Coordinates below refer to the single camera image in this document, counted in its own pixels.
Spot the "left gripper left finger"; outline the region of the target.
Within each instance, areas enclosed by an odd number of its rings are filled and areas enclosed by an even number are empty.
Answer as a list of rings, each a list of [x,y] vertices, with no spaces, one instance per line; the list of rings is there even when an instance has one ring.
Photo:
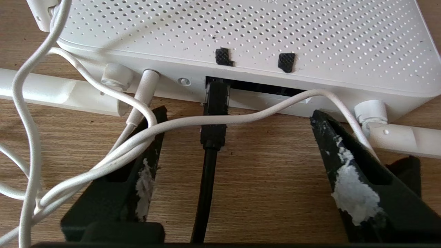
[[[80,241],[88,225],[145,221],[155,187],[164,133],[136,159],[95,179],[61,219],[66,241]]]

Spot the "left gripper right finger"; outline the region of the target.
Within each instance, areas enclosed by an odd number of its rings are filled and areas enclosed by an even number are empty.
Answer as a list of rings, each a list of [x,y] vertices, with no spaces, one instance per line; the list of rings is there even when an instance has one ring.
[[[351,243],[440,243],[418,157],[385,165],[330,115],[315,110],[310,125]]]

